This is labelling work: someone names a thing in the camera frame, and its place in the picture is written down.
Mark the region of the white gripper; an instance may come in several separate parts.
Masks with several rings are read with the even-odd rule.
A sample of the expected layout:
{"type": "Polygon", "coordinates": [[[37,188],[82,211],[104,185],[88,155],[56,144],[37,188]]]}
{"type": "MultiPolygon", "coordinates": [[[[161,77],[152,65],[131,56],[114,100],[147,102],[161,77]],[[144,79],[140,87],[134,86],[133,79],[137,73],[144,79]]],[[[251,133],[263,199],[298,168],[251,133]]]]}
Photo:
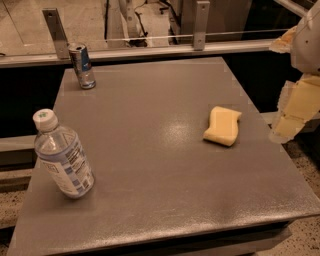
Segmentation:
{"type": "Polygon", "coordinates": [[[278,100],[269,139],[278,144],[292,140],[320,111],[320,2],[316,2],[299,21],[274,40],[269,49],[291,51],[291,64],[304,74],[297,82],[286,81],[278,100]]]}

